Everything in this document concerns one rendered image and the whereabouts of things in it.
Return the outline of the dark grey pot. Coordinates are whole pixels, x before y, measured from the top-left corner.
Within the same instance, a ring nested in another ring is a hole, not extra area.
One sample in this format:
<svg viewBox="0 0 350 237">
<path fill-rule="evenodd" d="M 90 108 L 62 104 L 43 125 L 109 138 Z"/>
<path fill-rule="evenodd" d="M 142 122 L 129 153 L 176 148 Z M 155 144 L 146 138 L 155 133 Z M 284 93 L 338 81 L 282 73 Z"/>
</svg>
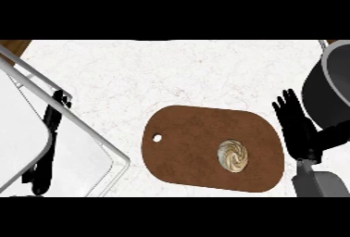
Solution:
<svg viewBox="0 0 350 237">
<path fill-rule="evenodd" d="M 322 56 L 304 80 L 301 97 L 321 128 L 350 120 L 350 40 L 321 40 Z"/>
</svg>

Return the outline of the brown wooden cutting board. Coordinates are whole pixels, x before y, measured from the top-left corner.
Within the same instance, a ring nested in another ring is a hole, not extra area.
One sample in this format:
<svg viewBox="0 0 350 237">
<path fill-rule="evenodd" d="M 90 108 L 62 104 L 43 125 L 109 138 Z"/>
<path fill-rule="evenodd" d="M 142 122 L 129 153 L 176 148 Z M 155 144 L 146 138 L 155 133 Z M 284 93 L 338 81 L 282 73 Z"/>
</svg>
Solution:
<svg viewBox="0 0 350 237">
<path fill-rule="evenodd" d="M 238 173 L 219 163 L 219 145 L 235 140 L 248 149 L 248 165 Z M 254 113 L 195 106 L 167 106 L 152 115 L 142 138 L 142 158 L 163 181 L 260 193 L 285 171 L 279 135 Z"/>
</svg>

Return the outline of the cream swirl frosted cupcake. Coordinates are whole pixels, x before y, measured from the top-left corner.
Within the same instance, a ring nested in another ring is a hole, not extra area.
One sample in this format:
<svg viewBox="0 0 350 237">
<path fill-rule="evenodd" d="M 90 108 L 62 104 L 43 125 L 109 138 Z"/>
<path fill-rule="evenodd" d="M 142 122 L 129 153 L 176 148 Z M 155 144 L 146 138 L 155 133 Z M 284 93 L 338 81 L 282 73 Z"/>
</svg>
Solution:
<svg viewBox="0 0 350 237">
<path fill-rule="evenodd" d="M 217 158 L 222 167 L 238 173 L 248 165 L 248 149 L 238 141 L 226 140 L 219 145 Z"/>
</svg>

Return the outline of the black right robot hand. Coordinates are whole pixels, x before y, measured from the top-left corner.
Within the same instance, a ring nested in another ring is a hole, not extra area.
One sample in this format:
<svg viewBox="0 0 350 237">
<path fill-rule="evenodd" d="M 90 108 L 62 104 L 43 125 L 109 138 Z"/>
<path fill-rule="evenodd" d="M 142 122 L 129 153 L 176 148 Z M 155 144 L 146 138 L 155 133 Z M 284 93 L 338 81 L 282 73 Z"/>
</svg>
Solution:
<svg viewBox="0 0 350 237">
<path fill-rule="evenodd" d="M 304 115 L 293 89 L 284 91 L 272 106 L 282 126 L 290 156 L 295 160 L 307 159 L 321 164 L 322 152 L 350 141 L 350 120 L 318 131 L 312 119 Z"/>
</svg>

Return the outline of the white rounded panel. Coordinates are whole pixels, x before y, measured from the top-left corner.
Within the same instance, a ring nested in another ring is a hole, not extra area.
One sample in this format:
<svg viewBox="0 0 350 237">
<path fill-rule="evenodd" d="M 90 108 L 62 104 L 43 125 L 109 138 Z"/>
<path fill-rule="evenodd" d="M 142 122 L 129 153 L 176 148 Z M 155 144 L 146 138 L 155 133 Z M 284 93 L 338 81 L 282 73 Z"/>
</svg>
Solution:
<svg viewBox="0 0 350 237">
<path fill-rule="evenodd" d="M 52 136 L 6 72 L 0 71 L 0 193 L 50 147 Z"/>
</svg>

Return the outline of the brown wooden cabinet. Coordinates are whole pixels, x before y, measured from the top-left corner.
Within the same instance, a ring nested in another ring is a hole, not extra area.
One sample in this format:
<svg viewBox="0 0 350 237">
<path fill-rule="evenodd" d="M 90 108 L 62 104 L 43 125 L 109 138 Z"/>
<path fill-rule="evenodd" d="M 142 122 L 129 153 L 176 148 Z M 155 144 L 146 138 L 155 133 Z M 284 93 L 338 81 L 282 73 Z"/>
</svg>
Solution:
<svg viewBox="0 0 350 237">
<path fill-rule="evenodd" d="M 0 40 L 0 44 L 10 50 L 10 52 L 21 56 L 28 48 L 31 40 Z"/>
</svg>

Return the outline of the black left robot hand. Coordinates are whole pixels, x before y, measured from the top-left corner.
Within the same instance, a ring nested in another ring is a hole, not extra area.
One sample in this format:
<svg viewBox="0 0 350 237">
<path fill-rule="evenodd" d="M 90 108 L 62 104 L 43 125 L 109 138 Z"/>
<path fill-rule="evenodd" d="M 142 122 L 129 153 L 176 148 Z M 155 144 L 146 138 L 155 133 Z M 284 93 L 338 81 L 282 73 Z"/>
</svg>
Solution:
<svg viewBox="0 0 350 237">
<path fill-rule="evenodd" d="M 56 130 L 59 129 L 61 121 L 62 113 L 52 106 L 46 106 L 43 122 L 52 135 L 52 144 L 41 159 L 22 174 L 22 183 L 31 183 L 31 191 L 37 196 L 43 195 L 50 187 L 52 163 L 55 157 L 55 146 L 58 137 Z"/>
</svg>

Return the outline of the white appliance with grey frame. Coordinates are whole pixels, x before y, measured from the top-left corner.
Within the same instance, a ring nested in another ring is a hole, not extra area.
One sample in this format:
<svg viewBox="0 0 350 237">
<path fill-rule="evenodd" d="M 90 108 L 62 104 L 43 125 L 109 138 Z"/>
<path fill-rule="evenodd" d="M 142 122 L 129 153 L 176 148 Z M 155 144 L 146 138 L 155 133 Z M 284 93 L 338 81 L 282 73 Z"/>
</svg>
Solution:
<svg viewBox="0 0 350 237">
<path fill-rule="evenodd" d="M 49 197 L 106 195 L 130 167 L 130 158 L 84 124 L 67 106 L 59 105 L 50 98 L 50 94 L 61 89 L 61 86 L 2 45 L 0 71 L 7 73 L 40 119 L 44 119 L 46 106 L 52 106 L 62 113 L 56 130 L 53 179 L 46 195 Z M 0 197 L 30 193 L 30 185 L 22 183 L 21 176 L 0 193 Z"/>
</svg>

